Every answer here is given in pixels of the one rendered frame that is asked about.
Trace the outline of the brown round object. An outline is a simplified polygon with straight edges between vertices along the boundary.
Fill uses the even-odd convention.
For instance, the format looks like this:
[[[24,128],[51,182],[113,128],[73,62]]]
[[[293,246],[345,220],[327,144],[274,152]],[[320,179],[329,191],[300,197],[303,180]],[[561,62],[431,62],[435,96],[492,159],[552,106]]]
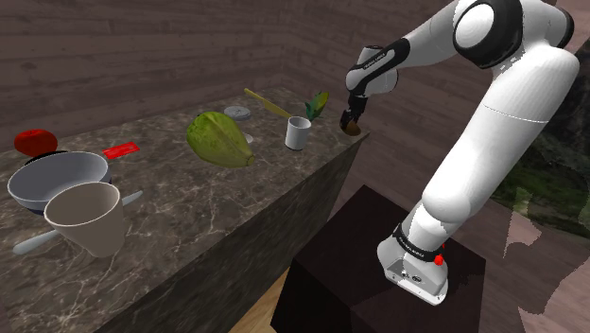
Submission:
[[[349,136],[357,136],[361,134],[361,129],[356,124],[357,116],[351,111],[343,111],[340,117],[339,126],[344,133]]]

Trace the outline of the green and yellow corn cob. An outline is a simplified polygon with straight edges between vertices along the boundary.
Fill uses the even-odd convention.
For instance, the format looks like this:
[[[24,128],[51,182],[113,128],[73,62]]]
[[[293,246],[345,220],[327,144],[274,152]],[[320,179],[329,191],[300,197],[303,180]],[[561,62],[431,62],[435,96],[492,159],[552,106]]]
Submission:
[[[321,116],[321,113],[328,98],[328,92],[318,92],[313,96],[310,102],[306,102],[304,104],[306,108],[305,113],[309,121],[313,121],[314,119]]]

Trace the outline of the white cylindrical cup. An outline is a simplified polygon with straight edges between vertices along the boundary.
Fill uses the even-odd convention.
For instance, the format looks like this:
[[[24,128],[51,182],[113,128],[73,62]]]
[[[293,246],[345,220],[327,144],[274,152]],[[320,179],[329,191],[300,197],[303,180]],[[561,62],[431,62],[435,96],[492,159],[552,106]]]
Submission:
[[[302,150],[310,133],[311,122],[301,116],[292,116],[287,121],[285,145],[292,150]]]

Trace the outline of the yellow wooden spatula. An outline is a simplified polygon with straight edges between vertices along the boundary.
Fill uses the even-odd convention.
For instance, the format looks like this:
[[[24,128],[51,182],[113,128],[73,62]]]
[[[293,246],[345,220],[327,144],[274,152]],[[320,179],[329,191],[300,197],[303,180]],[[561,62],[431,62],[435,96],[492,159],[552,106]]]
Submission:
[[[263,102],[264,107],[266,110],[274,113],[274,114],[278,114],[280,116],[283,116],[285,118],[290,118],[291,114],[288,113],[287,111],[283,110],[282,108],[280,108],[279,106],[275,105],[274,103],[270,102],[269,100],[265,99],[262,96],[259,96],[258,94],[256,94],[255,92],[253,92],[252,90],[245,88],[244,89],[244,93],[247,94],[248,96],[252,96],[260,101]]]

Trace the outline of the grey round disc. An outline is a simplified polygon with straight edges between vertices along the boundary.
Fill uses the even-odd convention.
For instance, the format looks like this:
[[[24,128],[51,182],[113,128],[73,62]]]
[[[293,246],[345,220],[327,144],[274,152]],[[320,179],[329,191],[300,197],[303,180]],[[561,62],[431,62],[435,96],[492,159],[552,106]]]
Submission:
[[[223,111],[234,121],[246,121],[251,118],[251,111],[243,106],[229,106]]]

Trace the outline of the green lettuce head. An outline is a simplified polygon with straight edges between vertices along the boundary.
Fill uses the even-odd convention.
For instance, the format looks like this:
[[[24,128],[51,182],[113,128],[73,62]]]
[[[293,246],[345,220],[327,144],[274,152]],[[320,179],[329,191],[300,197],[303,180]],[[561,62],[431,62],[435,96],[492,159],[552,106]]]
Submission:
[[[254,162],[244,134],[226,114],[199,114],[187,128],[186,141],[201,160],[220,167],[249,167]]]

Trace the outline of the dark robot stand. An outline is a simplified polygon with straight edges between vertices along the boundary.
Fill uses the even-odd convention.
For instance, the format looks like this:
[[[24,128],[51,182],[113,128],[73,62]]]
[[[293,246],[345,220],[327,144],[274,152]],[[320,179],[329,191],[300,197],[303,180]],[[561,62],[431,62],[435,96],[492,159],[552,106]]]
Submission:
[[[445,243],[449,289],[431,306],[388,281],[378,243],[407,211],[360,187],[290,265],[271,326],[276,333],[478,333],[486,261]]]

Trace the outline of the red flat card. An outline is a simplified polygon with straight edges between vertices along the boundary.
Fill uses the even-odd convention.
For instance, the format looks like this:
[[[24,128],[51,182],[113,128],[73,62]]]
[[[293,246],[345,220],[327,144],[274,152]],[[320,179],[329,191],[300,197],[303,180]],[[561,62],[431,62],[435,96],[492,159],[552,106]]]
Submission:
[[[108,159],[115,159],[130,153],[134,153],[139,150],[139,147],[134,142],[128,142],[125,144],[104,149],[102,150],[102,152]]]

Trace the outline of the beige tapered cup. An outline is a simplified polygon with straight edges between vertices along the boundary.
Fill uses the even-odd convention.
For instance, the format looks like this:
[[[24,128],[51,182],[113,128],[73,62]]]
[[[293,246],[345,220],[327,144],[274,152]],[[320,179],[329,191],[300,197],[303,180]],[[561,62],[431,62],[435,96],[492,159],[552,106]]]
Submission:
[[[93,182],[69,187],[49,201],[44,218],[94,257],[113,255],[125,242],[122,198],[112,184]]]

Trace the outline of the grey wide bowl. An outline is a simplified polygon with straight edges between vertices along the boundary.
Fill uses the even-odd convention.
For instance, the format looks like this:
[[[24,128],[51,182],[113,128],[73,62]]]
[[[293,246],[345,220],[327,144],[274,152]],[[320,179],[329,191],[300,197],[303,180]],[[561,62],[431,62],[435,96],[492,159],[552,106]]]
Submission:
[[[112,182],[103,157],[87,151],[52,152],[18,169],[9,178],[8,193],[24,208],[42,215],[62,190],[89,182]]]

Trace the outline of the red tomato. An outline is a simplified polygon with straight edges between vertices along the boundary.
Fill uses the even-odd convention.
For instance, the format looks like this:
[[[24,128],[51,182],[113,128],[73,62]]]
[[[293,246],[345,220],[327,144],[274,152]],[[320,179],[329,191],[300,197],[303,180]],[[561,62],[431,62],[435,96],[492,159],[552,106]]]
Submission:
[[[58,147],[58,139],[50,131],[32,129],[18,133],[14,138],[14,147],[27,156],[36,157],[55,151]]]

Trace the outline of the pale blue knife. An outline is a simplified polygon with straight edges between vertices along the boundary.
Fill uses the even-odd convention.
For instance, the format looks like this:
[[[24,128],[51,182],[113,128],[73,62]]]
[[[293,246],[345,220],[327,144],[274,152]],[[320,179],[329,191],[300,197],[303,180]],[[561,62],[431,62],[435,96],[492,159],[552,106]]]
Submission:
[[[139,190],[133,194],[130,194],[122,199],[122,204],[127,205],[137,199],[139,199],[143,195],[143,191]],[[51,240],[52,238],[58,236],[60,233],[56,230],[51,230],[44,234],[29,238],[23,242],[16,244],[12,251],[14,254],[27,254],[36,248],[42,246],[47,241]]]

